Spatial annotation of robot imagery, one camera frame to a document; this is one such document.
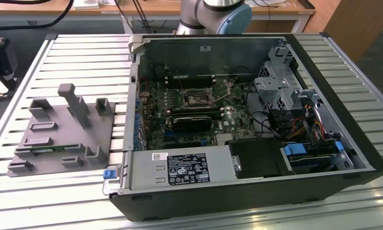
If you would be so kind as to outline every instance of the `power supply label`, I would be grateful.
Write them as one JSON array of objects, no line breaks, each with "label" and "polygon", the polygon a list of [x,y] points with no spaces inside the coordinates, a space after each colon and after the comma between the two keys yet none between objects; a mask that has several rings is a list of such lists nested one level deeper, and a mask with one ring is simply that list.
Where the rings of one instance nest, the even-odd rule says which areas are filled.
[{"label": "power supply label", "polygon": [[211,182],[207,154],[168,156],[169,184]]}]

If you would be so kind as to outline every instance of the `circuit board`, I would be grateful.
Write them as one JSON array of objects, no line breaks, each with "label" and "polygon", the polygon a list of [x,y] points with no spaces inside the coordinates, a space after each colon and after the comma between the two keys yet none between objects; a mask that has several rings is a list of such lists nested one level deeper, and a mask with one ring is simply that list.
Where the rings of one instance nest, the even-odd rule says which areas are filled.
[{"label": "circuit board", "polygon": [[[245,84],[229,77],[217,77],[209,88],[169,89],[163,82],[141,83],[148,150],[216,146],[216,137],[231,134],[232,139],[256,137],[256,129],[244,105]],[[213,118],[209,130],[179,133],[171,128],[176,118],[195,117],[205,110]]]}]

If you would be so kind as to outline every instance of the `black cable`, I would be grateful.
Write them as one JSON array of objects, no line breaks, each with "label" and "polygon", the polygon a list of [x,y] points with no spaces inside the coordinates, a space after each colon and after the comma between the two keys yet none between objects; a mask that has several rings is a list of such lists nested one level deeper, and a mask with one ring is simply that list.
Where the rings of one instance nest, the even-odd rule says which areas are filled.
[{"label": "black cable", "polygon": [[19,0],[0,0],[0,3],[4,4],[18,4],[18,5],[36,5],[52,0],[35,0],[35,1],[19,1]]},{"label": "black cable", "polygon": [[236,67],[231,70],[231,72],[229,72],[229,76],[231,76],[231,77],[235,77],[233,71],[239,70],[240,68],[247,69],[247,70],[249,71],[249,73],[250,73],[252,75],[254,75],[254,72],[249,69],[249,67],[247,67],[247,66],[236,66]]},{"label": "black cable", "polygon": [[144,27],[145,27],[145,29],[147,29],[147,32],[148,32],[148,34],[151,34],[151,33],[152,33],[152,31],[151,31],[151,25],[149,25],[149,23],[148,23],[148,19],[147,19],[147,16],[145,16],[145,12],[144,12],[143,6],[141,6],[139,0],[132,0],[132,1],[133,1],[136,10],[137,10],[137,12],[139,12],[139,15],[140,15],[140,18],[141,18]]},{"label": "black cable", "polygon": [[19,25],[19,26],[2,26],[0,27],[0,31],[3,30],[27,30],[27,29],[44,29],[48,27],[52,27],[55,24],[58,24],[63,18],[66,17],[66,15],[68,14],[72,6],[75,4],[75,0],[69,0],[69,3],[67,5],[67,8],[64,10],[64,12],[62,13],[62,15],[58,17],[56,20],[54,20],[54,22],[44,24],[44,25]]},{"label": "black cable", "polygon": [[272,11],[270,11],[270,8],[278,8],[278,6],[270,6],[270,5],[265,2],[265,0],[261,0],[261,1],[266,4],[266,6],[260,5],[260,4],[256,2],[256,0],[253,0],[253,2],[257,4],[257,6],[268,7],[268,9],[269,9],[269,20],[268,20],[266,31],[265,31],[265,32],[268,32],[268,31],[269,31],[269,26],[270,26],[270,20],[272,20]]},{"label": "black cable", "polygon": [[252,118],[253,118],[253,120],[254,120],[262,127],[265,127],[265,128],[274,134],[274,136],[276,136],[277,138],[282,138],[282,136],[280,135],[280,133],[278,133],[274,129],[272,129],[272,127],[269,127],[268,125],[265,125],[264,122],[258,121],[257,118],[253,117],[253,115],[252,115]]},{"label": "black cable", "polygon": [[157,30],[155,30],[155,33],[157,33],[157,32],[164,28],[167,22],[168,22],[168,20],[165,20],[165,22],[164,22],[164,24],[161,25],[161,27],[160,27]]},{"label": "black cable", "polygon": [[121,6],[120,6],[117,0],[115,0],[115,3],[116,3],[116,6],[117,6],[117,9],[120,10],[121,16],[124,17],[124,19],[125,19],[125,21],[127,21],[127,25],[129,26],[129,28],[131,28],[131,30],[132,30],[132,33],[133,33],[133,28],[132,28],[132,26],[131,26],[128,17],[127,17],[127,15],[125,15],[125,13],[124,13],[124,11],[123,11],[123,9],[121,9]]}]

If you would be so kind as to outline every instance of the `floor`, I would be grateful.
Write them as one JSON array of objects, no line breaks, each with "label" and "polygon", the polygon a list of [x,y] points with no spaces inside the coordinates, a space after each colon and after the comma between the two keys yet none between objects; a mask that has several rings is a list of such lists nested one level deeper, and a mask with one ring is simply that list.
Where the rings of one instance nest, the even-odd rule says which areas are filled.
[{"label": "floor", "polygon": [[[0,26],[26,25],[27,22],[0,23]],[[159,33],[171,33],[176,30],[177,21],[168,21],[163,27],[163,21],[151,22],[153,30]],[[145,29],[140,22],[135,22],[135,32],[145,33]],[[31,66],[35,55],[40,49],[47,34],[120,34],[124,33],[120,21],[64,21],[52,28],[31,30],[28,33],[20,31],[3,31],[0,37],[11,39],[15,45],[16,55],[19,57],[19,67],[16,70],[16,78],[23,79]],[[366,73],[374,84],[383,92],[383,34],[378,37],[376,43],[365,53],[357,63],[362,71]],[[0,100],[0,118],[6,111],[10,99]]]}]

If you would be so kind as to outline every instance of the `slotted metal surface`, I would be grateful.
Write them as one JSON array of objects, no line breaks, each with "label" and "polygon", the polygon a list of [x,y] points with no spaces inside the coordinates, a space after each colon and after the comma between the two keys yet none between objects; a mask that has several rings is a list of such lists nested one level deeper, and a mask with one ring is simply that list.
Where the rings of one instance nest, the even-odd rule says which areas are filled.
[{"label": "slotted metal surface", "polygon": [[[383,155],[383,96],[329,41],[318,34],[297,38]],[[111,165],[121,162],[129,64],[128,35],[60,35],[44,43],[0,122],[0,229],[383,229],[383,177],[325,201],[141,223],[128,221],[104,196],[103,170],[7,177],[27,107],[36,97],[66,104],[60,83],[73,82],[88,103],[99,97],[117,103]]]}]

